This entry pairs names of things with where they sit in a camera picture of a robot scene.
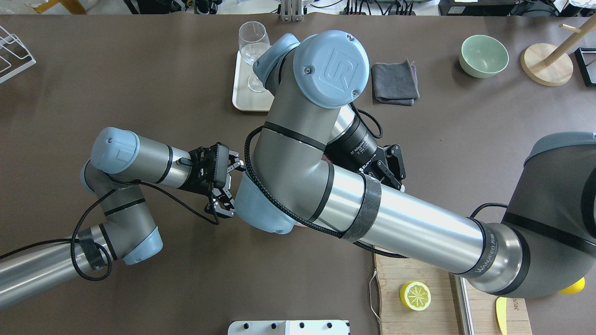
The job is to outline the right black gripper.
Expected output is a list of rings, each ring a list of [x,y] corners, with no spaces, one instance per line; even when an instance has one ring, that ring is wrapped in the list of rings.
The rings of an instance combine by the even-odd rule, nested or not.
[[[406,178],[401,146],[379,146],[366,125],[355,116],[351,123],[337,121],[339,133],[326,145],[325,158],[351,172],[366,174],[381,184],[405,192]]]

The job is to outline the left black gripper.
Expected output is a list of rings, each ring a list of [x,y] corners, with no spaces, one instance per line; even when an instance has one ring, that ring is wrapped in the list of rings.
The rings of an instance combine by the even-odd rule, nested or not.
[[[210,147],[198,147],[188,154],[190,158],[177,160],[177,165],[190,168],[186,181],[179,189],[210,197],[211,207],[218,218],[234,218],[234,199],[226,183],[228,174],[233,170],[246,171],[240,153],[217,142]]]

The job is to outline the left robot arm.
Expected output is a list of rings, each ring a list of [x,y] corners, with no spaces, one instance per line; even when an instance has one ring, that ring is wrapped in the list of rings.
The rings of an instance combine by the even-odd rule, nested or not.
[[[81,182],[96,201],[69,237],[37,242],[1,257],[1,308],[77,276],[104,280],[117,260],[134,265],[159,253],[163,242],[143,185],[206,196],[204,213],[192,213],[213,225],[234,217],[229,191],[234,170],[244,171],[244,162],[221,142],[183,151],[132,131],[104,128],[81,169]]]

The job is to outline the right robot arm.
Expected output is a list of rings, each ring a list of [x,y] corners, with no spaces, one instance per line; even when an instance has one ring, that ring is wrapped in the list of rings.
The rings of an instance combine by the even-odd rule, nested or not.
[[[286,234],[296,222],[343,241],[375,245],[511,298],[568,288],[595,264],[595,134],[541,138],[500,223],[483,223],[324,161],[341,108],[368,81],[370,63],[351,34],[287,33],[253,65],[274,100],[245,143],[236,195],[244,222]]]

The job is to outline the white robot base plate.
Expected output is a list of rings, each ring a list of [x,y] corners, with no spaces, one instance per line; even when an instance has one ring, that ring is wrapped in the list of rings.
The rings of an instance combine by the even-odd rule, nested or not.
[[[228,327],[228,335],[349,335],[345,320],[266,320],[237,321]]]

